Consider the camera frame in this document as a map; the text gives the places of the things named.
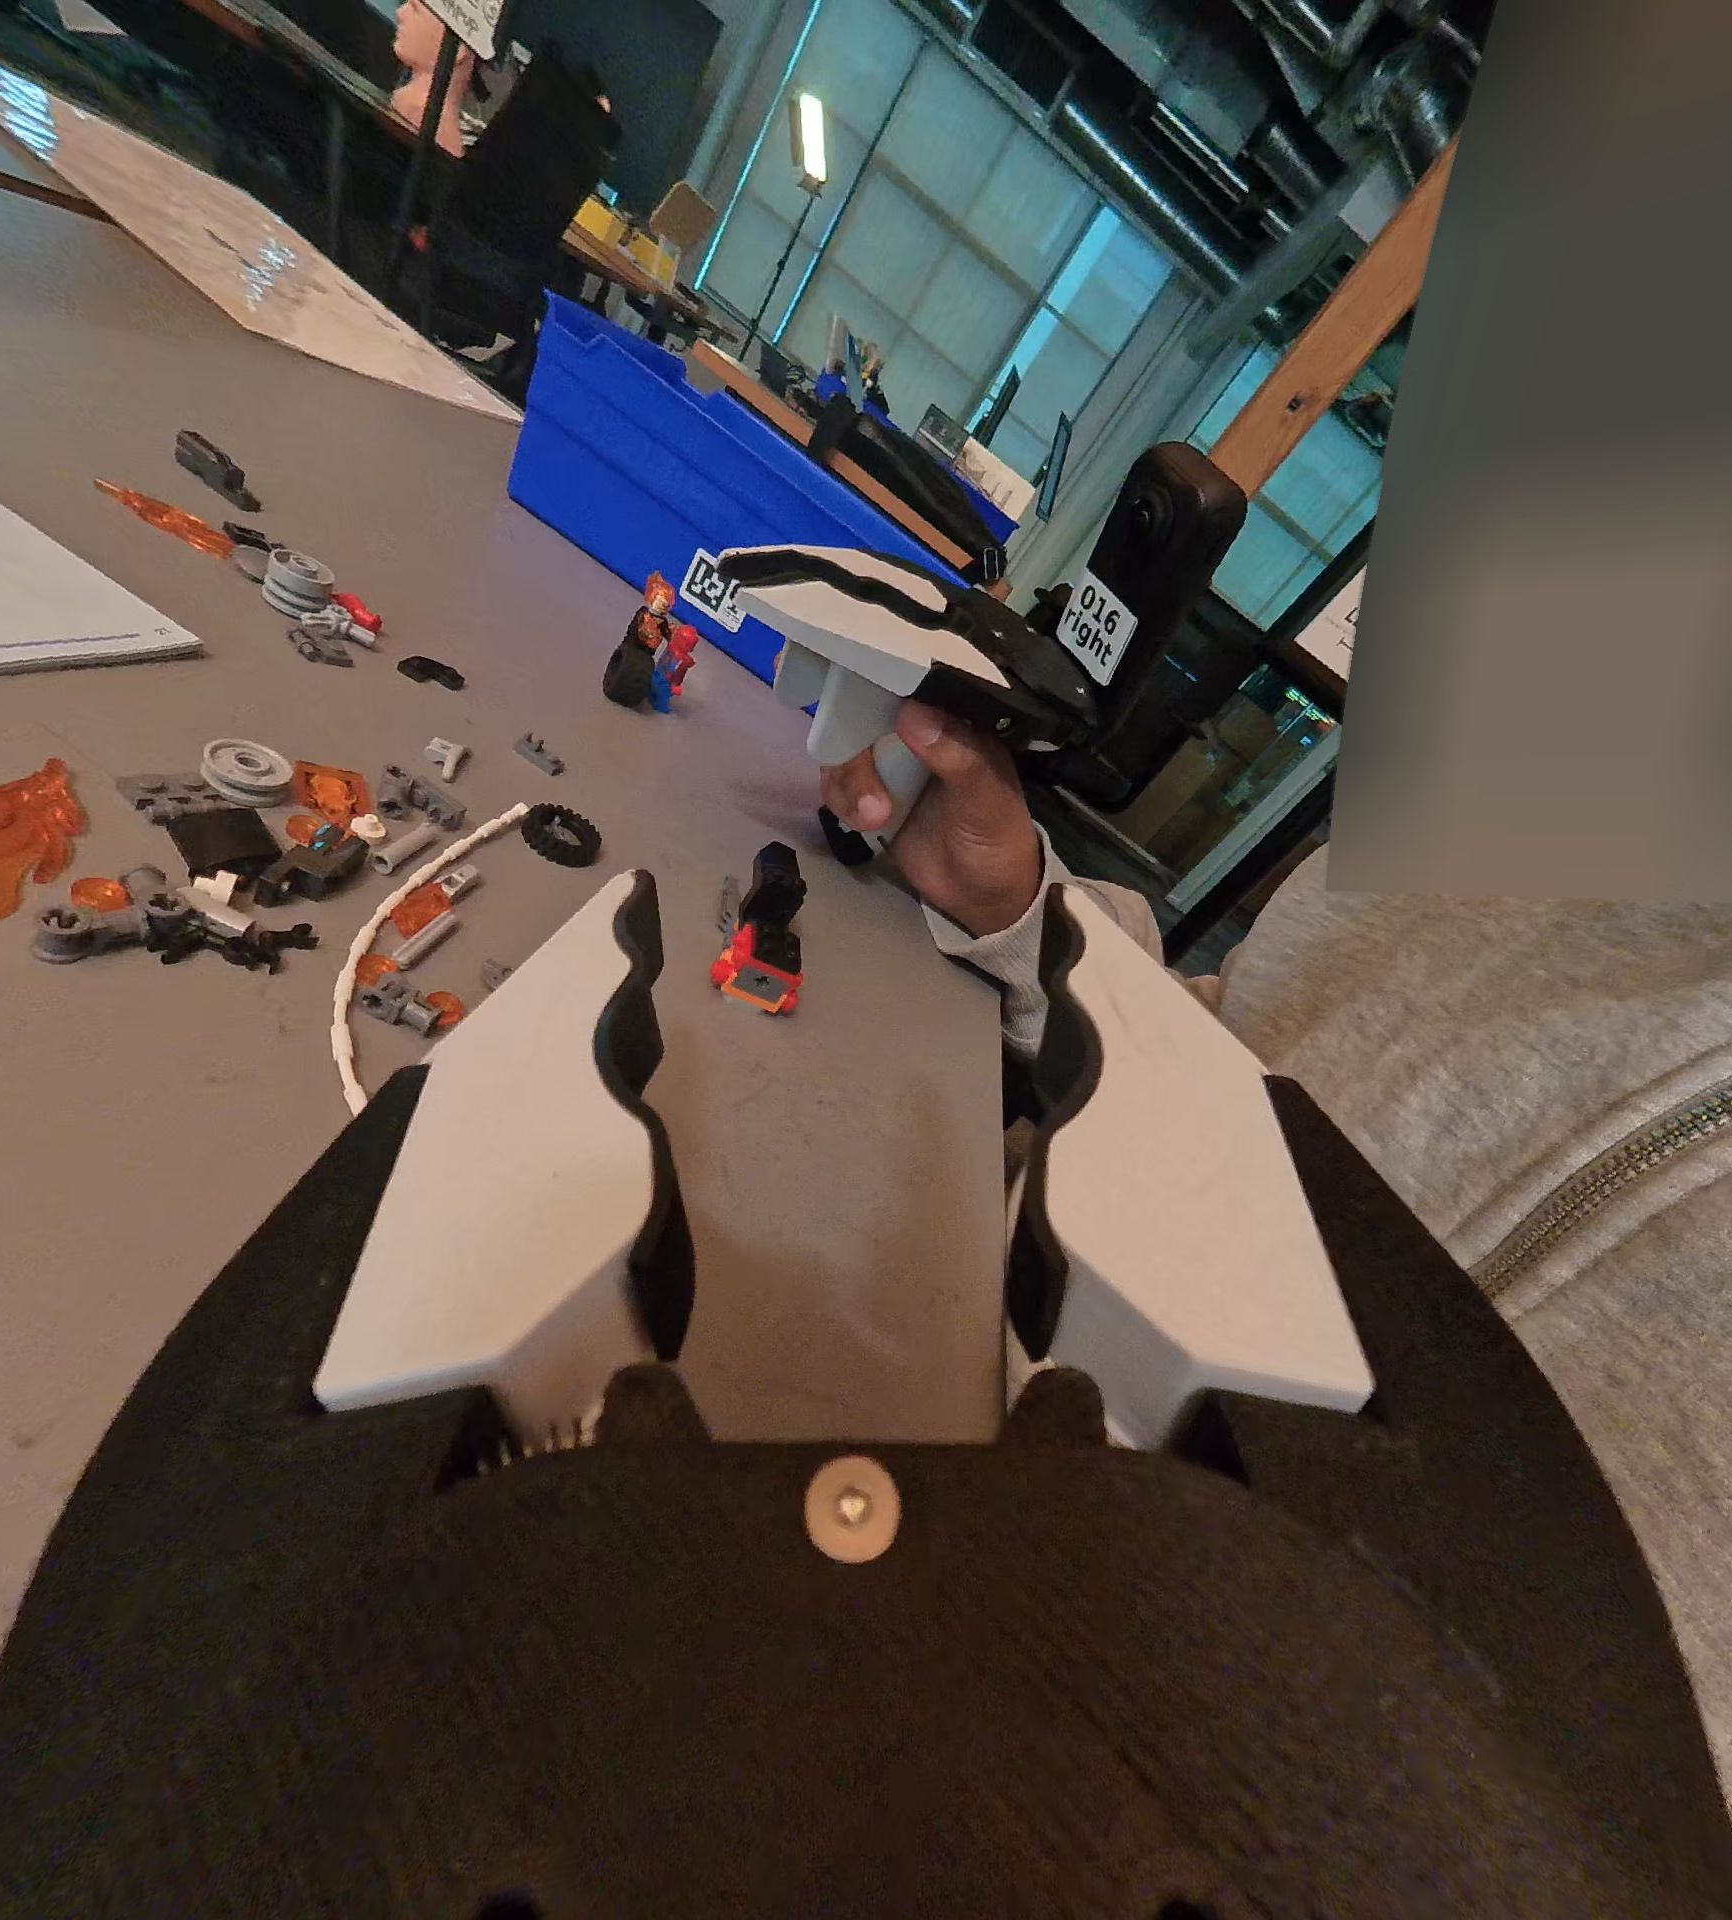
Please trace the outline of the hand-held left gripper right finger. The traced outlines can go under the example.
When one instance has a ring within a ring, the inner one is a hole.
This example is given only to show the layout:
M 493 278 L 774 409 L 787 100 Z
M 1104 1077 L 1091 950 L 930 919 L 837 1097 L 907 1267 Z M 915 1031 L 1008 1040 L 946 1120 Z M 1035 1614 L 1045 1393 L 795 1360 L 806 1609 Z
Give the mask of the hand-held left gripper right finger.
M 1228 1393 L 1354 1419 L 1376 1377 L 1269 1077 L 1091 897 L 1046 895 L 1038 1103 L 1008 1212 L 1014 1390 L 1089 1377 L 1163 1452 Z

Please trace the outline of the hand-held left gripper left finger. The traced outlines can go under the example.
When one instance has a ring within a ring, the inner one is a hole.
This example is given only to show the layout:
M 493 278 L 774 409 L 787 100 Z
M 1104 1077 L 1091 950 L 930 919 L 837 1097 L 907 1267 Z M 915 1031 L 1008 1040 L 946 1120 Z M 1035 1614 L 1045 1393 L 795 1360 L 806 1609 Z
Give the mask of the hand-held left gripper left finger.
M 673 1362 L 695 1244 L 663 1118 L 659 883 L 608 880 L 429 1056 L 312 1395 L 485 1389 L 511 1432 L 596 1432 Z

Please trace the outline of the black and red lego build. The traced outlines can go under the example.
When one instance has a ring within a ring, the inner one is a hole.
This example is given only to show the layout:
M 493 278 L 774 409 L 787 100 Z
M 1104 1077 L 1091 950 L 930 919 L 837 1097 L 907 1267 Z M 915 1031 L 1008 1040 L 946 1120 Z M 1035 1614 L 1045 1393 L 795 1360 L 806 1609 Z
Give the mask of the black and red lego build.
M 749 885 L 724 877 L 719 900 L 722 947 L 711 985 L 768 1016 L 790 1016 L 804 986 L 796 919 L 806 903 L 798 853 L 783 841 L 759 849 Z

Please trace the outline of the person's right forearm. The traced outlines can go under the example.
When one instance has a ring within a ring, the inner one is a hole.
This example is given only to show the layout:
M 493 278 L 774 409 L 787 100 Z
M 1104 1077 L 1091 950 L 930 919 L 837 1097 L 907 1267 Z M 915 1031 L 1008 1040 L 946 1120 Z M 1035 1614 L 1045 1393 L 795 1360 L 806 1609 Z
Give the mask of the person's right forearm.
M 1035 827 L 1040 853 L 1040 887 L 1023 917 L 997 933 L 975 934 L 926 905 L 926 928 L 937 950 L 948 960 L 972 968 L 997 986 L 1001 996 L 1002 1045 L 1012 1060 L 1030 1065 L 1045 1047 L 1049 995 L 1042 982 L 1042 948 L 1049 892 L 1063 887 L 1072 897 L 1095 900 L 1118 928 L 1160 967 L 1165 939 L 1150 903 L 1108 880 L 1072 875 L 1052 851 L 1046 830 Z

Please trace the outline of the pile of small lego pieces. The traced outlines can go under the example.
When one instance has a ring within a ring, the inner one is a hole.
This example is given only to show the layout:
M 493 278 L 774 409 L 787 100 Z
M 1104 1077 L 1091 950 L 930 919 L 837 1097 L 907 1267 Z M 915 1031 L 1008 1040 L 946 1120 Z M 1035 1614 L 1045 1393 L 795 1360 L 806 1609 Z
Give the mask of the pile of small lego pieces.
M 469 836 L 470 812 L 430 767 L 401 764 L 378 778 L 307 758 L 295 797 L 278 807 L 229 804 L 188 775 L 137 775 L 118 797 L 168 841 L 168 865 L 85 877 L 42 908 L 31 954 L 69 968 L 137 953 L 163 967 L 216 959 L 249 977 L 277 977 L 319 950 L 311 912 L 361 883 L 394 885 L 423 861 Z

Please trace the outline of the single grey lego wheel rim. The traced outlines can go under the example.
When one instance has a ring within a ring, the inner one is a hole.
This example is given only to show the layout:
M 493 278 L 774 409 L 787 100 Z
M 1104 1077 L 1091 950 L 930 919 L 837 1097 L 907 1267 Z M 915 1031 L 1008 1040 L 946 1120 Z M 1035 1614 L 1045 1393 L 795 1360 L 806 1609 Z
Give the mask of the single grey lego wheel rim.
M 271 809 L 295 798 L 295 762 L 250 738 L 210 741 L 201 756 L 202 783 L 229 804 Z

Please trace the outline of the large orange lego flame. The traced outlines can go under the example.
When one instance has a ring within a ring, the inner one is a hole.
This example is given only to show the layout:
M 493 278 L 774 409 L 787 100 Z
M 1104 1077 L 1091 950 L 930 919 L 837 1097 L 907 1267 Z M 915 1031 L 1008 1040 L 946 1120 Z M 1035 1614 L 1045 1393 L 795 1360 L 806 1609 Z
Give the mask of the large orange lego flame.
M 0 784 L 0 922 L 23 905 L 27 883 L 44 887 L 66 873 L 85 833 L 87 807 L 64 758 Z

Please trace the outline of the black lego block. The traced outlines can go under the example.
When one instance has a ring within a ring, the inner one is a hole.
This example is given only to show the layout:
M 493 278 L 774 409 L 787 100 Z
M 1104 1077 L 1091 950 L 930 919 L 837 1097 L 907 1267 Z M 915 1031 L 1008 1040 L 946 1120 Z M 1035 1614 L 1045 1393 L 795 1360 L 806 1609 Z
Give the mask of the black lego block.
M 237 512 L 259 517 L 261 499 L 250 493 L 245 469 L 204 435 L 183 429 L 175 437 L 176 464 L 195 477 L 209 493 L 227 501 Z

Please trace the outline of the thin orange lego flame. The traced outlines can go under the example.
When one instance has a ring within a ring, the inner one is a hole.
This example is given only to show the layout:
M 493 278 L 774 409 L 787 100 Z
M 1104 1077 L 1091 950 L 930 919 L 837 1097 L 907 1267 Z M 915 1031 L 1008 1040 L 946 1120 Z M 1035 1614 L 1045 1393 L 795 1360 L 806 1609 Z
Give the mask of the thin orange lego flame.
M 158 496 L 137 493 L 107 479 L 94 479 L 92 485 L 105 499 L 125 508 L 140 522 L 156 528 L 163 534 L 168 534 L 175 540 L 181 540 L 184 547 L 201 555 L 207 555 L 214 561 L 233 563 L 239 540 L 234 540 L 224 527 L 209 522 L 199 514 L 160 501 Z

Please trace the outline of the person's right hand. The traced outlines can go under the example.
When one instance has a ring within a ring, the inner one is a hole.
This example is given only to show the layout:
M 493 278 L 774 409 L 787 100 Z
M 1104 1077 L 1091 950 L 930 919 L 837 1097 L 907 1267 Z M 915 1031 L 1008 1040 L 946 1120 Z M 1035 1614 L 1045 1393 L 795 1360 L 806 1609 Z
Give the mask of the person's right hand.
M 823 770 L 823 803 L 860 836 L 882 838 L 894 871 L 926 908 L 979 940 L 1030 912 L 1046 880 L 1046 849 L 1014 756 L 994 733 L 909 698 L 894 738 L 926 770 L 926 787 L 888 830 L 897 804 L 873 751 Z

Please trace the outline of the large blue plastic bin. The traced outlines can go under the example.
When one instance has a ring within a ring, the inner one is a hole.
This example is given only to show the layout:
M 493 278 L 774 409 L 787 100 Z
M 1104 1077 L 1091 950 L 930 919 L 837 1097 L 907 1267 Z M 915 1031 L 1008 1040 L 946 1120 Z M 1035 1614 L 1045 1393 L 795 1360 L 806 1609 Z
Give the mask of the large blue plastic bin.
M 511 496 L 761 683 L 783 636 L 721 577 L 730 548 L 867 551 L 956 583 L 950 565 L 759 412 L 702 393 L 683 358 L 578 301 L 545 299 Z

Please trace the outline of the tall light stand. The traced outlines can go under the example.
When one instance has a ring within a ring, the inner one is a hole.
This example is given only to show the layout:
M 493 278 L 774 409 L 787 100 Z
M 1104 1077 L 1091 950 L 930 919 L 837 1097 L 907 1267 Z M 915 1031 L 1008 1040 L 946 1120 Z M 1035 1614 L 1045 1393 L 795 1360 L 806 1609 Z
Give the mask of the tall light stand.
M 745 328 L 737 351 L 740 361 L 745 361 L 747 355 L 757 349 L 774 295 L 778 293 L 793 255 L 806 233 L 808 218 L 830 182 L 830 138 L 825 103 L 806 91 L 795 93 L 789 100 L 787 127 L 793 181 L 802 196 L 802 205 L 798 207 L 793 229 L 787 233 L 764 295 L 761 296 L 757 310 Z

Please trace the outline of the wooden beam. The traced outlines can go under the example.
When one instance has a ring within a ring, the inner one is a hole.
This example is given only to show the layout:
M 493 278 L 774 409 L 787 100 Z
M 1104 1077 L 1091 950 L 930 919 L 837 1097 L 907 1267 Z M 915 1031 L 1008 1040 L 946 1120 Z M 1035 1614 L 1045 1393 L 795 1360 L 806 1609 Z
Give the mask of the wooden beam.
M 1249 501 L 1286 464 L 1389 334 L 1420 301 L 1458 140 L 1370 243 L 1215 443 L 1208 460 Z

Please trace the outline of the black office chair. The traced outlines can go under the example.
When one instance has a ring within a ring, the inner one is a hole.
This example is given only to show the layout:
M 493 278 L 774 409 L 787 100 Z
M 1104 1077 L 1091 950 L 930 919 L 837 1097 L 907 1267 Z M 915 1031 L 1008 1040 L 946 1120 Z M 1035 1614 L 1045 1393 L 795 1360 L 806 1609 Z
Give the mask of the black office chair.
M 420 331 L 463 324 L 509 338 L 494 390 L 523 400 L 550 296 L 567 275 L 564 235 L 615 156 L 618 127 L 600 76 L 545 42 L 477 144 L 430 192 L 413 268 Z

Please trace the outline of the pink mannequin head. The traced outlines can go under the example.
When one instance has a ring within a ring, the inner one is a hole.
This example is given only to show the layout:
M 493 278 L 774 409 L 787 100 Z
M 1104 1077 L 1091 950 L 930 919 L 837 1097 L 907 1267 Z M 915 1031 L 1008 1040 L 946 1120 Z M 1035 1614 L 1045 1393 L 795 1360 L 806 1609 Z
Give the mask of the pink mannequin head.
M 394 61 L 401 80 L 390 98 L 396 120 L 460 159 L 469 150 L 465 108 L 482 68 L 501 61 L 506 3 L 398 3 Z

